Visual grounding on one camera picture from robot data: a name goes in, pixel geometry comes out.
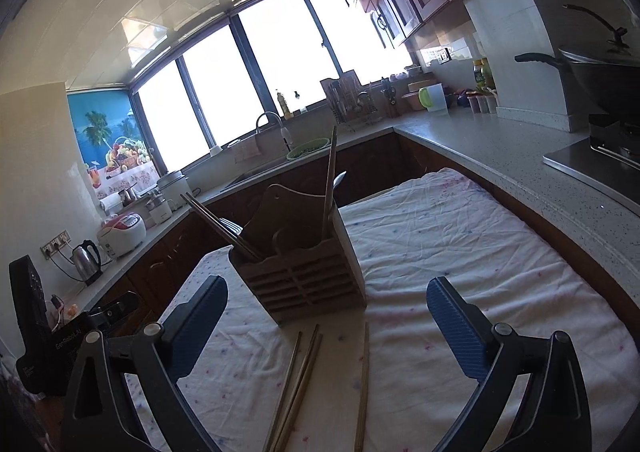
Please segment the yellow oil bottle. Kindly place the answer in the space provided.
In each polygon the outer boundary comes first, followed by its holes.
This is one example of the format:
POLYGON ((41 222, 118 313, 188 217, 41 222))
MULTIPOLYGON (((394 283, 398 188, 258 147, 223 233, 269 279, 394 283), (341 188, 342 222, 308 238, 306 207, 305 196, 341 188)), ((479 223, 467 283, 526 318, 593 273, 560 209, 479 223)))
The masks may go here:
POLYGON ((486 92, 486 90, 496 89, 495 80, 492 76, 487 58, 473 60, 473 73, 477 90, 486 92))

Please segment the dark brown chopstick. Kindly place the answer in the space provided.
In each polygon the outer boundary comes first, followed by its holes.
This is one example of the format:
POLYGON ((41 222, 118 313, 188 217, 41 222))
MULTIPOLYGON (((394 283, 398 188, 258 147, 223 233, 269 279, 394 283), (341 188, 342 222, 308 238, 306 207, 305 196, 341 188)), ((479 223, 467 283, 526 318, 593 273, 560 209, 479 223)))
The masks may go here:
POLYGON ((298 380, 298 374, 299 374, 300 372, 302 372, 303 362, 304 362, 305 358, 307 357, 308 351, 310 350, 310 347, 311 347, 311 345, 312 345, 312 339, 313 339, 313 338, 314 338, 314 336, 316 336, 318 333, 320 333, 320 325, 319 325, 319 324, 317 324, 317 325, 314 327, 314 331, 313 331, 313 332, 312 332, 312 334, 311 334, 311 338, 310 338, 310 341, 309 341, 308 348, 307 348, 307 350, 306 350, 306 354, 304 354, 304 357, 303 357, 303 359, 302 359, 302 362, 300 362, 299 369, 298 369, 298 371, 297 371, 297 375, 295 376, 295 378, 292 378, 292 380, 291 380, 290 389, 288 390, 288 394, 286 395, 286 398, 285 398, 284 408, 283 408, 283 411, 282 411, 282 414, 281 414, 280 422, 279 422, 279 424, 278 424, 278 428, 277 428, 276 438, 274 439, 274 445, 273 445, 273 448, 272 448, 272 450, 271 450, 271 451, 275 451, 275 450, 274 450, 274 447, 276 446, 276 441, 277 441, 277 438, 278 438, 279 432, 280 432, 280 430, 281 430, 282 424, 283 424, 283 422, 284 422, 285 412, 286 412, 286 410, 288 409, 288 404, 290 403, 290 401, 291 401, 291 400, 292 400, 292 398, 293 398, 294 389, 295 389, 295 387, 296 387, 297 380, 298 380))

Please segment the green colander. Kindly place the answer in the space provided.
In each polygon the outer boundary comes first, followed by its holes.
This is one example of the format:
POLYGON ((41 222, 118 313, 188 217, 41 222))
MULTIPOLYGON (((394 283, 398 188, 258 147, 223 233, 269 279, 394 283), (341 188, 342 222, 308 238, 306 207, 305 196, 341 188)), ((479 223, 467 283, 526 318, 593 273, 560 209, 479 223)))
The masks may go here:
POLYGON ((286 160, 295 161, 306 155, 326 149, 331 145, 329 138, 315 138, 309 140, 292 149, 287 155, 286 160))

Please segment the chrome sink faucet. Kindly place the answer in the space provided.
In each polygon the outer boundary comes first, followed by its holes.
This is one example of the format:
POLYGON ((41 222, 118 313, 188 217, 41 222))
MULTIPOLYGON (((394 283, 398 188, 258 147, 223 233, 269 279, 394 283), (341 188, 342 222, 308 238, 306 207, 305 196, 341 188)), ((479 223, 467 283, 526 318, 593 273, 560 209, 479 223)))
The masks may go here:
POLYGON ((272 111, 264 111, 256 119, 255 135, 259 135, 264 129, 277 128, 280 137, 284 143, 285 149, 291 151, 293 149, 293 137, 278 113, 272 111))

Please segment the paper towel roll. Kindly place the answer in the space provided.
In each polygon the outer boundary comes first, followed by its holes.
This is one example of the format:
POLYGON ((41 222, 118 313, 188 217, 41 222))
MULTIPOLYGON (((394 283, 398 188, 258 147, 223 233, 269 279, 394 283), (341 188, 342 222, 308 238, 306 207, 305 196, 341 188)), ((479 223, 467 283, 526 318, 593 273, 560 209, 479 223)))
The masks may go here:
POLYGON ((99 201, 100 208, 106 215, 117 214, 122 209, 122 197, 113 193, 99 201))

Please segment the wall power socket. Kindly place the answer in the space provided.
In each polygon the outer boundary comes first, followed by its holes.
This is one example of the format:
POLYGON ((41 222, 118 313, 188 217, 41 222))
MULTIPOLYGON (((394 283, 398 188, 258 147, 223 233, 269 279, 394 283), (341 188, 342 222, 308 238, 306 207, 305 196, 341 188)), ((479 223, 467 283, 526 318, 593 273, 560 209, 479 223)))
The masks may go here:
POLYGON ((65 246, 69 246, 70 241, 72 241, 70 234, 67 230, 63 230, 45 245, 41 246, 40 251, 43 253, 45 259, 50 259, 53 255, 64 249, 65 246))

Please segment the white green lidded jug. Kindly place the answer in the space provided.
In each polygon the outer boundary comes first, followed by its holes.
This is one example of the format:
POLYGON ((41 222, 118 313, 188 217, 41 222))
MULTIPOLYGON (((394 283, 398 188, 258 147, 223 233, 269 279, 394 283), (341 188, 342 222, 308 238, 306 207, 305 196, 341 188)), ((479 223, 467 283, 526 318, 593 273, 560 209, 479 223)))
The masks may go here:
POLYGON ((421 87, 418 91, 421 106, 430 112, 447 109, 446 95, 442 84, 437 83, 421 87))

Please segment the tan wooden chopstick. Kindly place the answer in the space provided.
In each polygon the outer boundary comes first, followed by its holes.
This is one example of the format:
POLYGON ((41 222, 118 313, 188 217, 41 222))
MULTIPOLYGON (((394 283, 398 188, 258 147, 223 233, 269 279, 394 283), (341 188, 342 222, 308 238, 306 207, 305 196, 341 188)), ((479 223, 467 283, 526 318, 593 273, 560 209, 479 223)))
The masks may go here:
POLYGON ((306 391, 311 380, 312 372, 314 372, 314 366, 317 362, 322 339, 322 333, 318 333, 316 336, 314 336, 314 338, 312 339, 310 350, 308 351, 307 357, 303 362, 302 372, 298 374, 298 380, 294 389, 293 398, 288 404, 288 409, 285 412, 284 422, 279 432, 276 446, 274 447, 274 450, 276 450, 277 452, 284 451, 286 449, 286 446, 288 445, 288 440, 290 440, 294 424, 296 423, 298 413, 306 396, 306 391))

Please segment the black wok pan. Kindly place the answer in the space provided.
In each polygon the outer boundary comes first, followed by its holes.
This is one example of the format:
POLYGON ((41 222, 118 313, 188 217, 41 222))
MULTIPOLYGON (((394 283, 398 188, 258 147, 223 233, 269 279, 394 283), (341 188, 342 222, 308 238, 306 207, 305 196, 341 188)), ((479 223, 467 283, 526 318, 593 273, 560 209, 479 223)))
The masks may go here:
POLYGON ((613 27, 584 6, 564 4, 565 9, 582 12, 599 21, 612 38, 576 46, 560 46, 558 56, 524 53, 516 62, 541 62, 560 73, 571 74, 590 100, 617 120, 639 124, 639 58, 624 40, 625 27, 613 27))

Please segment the dish soap bottle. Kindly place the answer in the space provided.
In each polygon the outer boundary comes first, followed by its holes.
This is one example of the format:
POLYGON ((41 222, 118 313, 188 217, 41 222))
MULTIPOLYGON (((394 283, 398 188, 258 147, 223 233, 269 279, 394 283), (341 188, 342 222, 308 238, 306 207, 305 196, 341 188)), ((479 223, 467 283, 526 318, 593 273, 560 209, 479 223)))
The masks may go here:
POLYGON ((286 102, 286 100, 285 100, 283 94, 280 92, 280 90, 277 91, 277 101, 279 102, 279 106, 281 108, 281 111, 283 113, 283 116, 284 116, 285 120, 292 119, 293 113, 288 108, 288 103, 286 102))

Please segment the metal-tipped chopstick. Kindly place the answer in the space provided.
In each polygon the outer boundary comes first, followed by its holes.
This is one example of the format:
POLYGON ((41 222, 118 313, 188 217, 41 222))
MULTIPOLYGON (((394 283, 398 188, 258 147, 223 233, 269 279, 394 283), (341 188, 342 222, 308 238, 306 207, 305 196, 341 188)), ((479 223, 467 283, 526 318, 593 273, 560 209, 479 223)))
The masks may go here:
POLYGON ((288 360, 288 367, 286 368, 285 378, 281 385, 278 403, 277 403, 276 409, 274 410, 273 417, 271 419, 266 440, 264 442, 264 445, 262 446, 262 452, 270 452, 273 448, 278 424, 280 422, 281 414, 284 408, 285 398, 286 398, 286 395, 288 394, 288 390, 290 389, 290 384, 291 384, 291 380, 292 380, 292 376, 295 368, 295 363, 297 360, 297 355, 299 352, 299 347, 300 347, 300 344, 302 343, 302 338, 303 338, 303 332, 299 331, 297 333, 296 341, 291 352, 290 360, 288 360))

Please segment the tropical fruit poster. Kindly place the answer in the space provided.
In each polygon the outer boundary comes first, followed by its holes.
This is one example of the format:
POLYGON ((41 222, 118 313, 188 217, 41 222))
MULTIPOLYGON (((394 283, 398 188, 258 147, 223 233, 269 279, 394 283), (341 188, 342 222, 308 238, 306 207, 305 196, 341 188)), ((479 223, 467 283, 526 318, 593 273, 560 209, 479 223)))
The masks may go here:
POLYGON ((91 191, 103 200, 156 185, 157 169, 126 90, 93 90, 67 96, 70 118, 91 191))

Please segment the white floral tablecloth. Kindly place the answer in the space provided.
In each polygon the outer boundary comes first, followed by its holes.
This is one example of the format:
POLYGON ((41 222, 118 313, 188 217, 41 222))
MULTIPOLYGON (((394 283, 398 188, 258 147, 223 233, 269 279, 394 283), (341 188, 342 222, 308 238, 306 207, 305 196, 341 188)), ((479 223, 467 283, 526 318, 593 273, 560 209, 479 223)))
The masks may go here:
POLYGON ((630 331, 544 239, 452 169, 341 209, 366 303, 279 325, 226 250, 205 255, 177 294, 207 278, 228 304, 193 370, 177 386, 224 451, 260 451, 292 361, 312 336, 316 362, 288 438, 291 451, 431 451, 477 387, 447 342, 437 308, 448 290, 491 324, 548 339, 568 335, 586 386, 591 446, 612 446, 639 403, 639 353, 630 331))

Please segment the small white appliance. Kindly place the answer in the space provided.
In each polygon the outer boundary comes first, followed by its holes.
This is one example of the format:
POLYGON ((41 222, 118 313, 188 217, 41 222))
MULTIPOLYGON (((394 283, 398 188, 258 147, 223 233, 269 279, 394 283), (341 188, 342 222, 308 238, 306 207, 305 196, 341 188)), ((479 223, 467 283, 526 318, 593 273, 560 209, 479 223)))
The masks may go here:
POLYGON ((146 201, 145 208, 156 225, 163 224, 172 216, 169 203, 161 194, 152 195, 152 197, 146 201))

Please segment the dish drying rack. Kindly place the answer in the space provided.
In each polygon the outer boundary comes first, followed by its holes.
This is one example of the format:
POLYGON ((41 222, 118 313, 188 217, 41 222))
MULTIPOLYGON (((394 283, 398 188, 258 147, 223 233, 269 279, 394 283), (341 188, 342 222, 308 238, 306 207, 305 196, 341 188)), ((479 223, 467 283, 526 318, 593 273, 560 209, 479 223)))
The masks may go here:
POLYGON ((320 85, 335 122, 352 131, 364 125, 372 125, 383 119, 374 104, 370 90, 360 83, 354 70, 344 72, 337 79, 323 79, 320 85))

